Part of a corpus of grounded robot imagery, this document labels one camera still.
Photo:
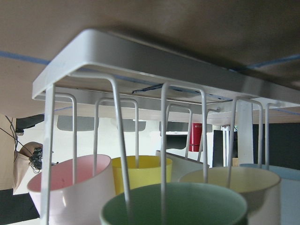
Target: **plastic cup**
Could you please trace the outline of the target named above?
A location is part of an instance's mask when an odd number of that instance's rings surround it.
[[[112,160],[97,155],[97,172],[92,176],[93,155],[77,158],[77,183],[73,185],[72,159],[51,167],[49,224],[98,225],[99,210],[115,196]],[[27,188],[40,213],[41,175],[33,177]]]
[[[226,187],[227,167],[208,169],[208,183]],[[203,171],[195,171],[180,178],[180,182],[203,183]],[[270,171],[232,167],[230,189],[240,193],[248,203],[250,225],[280,224],[281,178]]]
[[[133,218],[127,216],[124,194],[102,209],[102,225],[161,225],[160,185],[131,190]],[[215,185],[168,183],[166,225],[245,225],[247,203],[238,193]]]
[[[160,157],[139,156],[139,168],[135,165],[135,156],[127,156],[127,167],[130,189],[139,188],[161,182]],[[121,170],[121,158],[112,159],[112,168],[116,194],[124,192]],[[166,159],[166,178],[171,181],[172,160]]]

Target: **white metal rack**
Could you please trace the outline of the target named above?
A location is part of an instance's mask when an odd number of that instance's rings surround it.
[[[120,97],[135,98],[140,108],[155,108],[161,110],[162,118],[166,117],[165,100],[160,106],[160,93],[132,94],[130,82],[144,88],[147,83],[164,83],[162,92],[168,86],[178,86],[187,90],[193,87],[201,93],[191,97],[190,93],[174,93],[168,100],[202,112],[203,121],[206,121],[207,94],[218,94],[233,99],[236,96],[243,98],[270,98],[300,104],[300,91],[283,87],[268,81],[248,77],[224,68],[180,55],[176,52],[159,49],[156,46],[143,45],[130,40],[107,35],[97,30],[85,30],[68,44],[45,68],[33,83],[33,98],[45,98],[45,143],[43,151],[42,177],[42,209],[41,223],[48,224],[49,220],[49,184],[50,164],[53,136],[53,110],[55,90],[79,95],[80,103],[94,104],[95,99],[103,96],[113,98],[118,119],[119,139],[121,140],[121,157],[126,159],[121,123]],[[206,155],[206,137],[203,137],[204,159]],[[162,152],[162,167],[165,154]],[[122,167],[127,168],[126,160],[122,160]],[[125,198],[130,209],[130,195],[128,172],[122,171],[124,178]]]

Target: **red cylinder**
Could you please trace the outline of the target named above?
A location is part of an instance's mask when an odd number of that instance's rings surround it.
[[[189,151],[199,151],[202,134],[202,123],[192,123],[191,134],[189,137]]]

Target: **label on red cylinder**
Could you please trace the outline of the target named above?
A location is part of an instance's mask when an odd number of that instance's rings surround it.
[[[199,151],[202,134],[202,123],[192,123],[191,134],[189,137],[189,151]]]

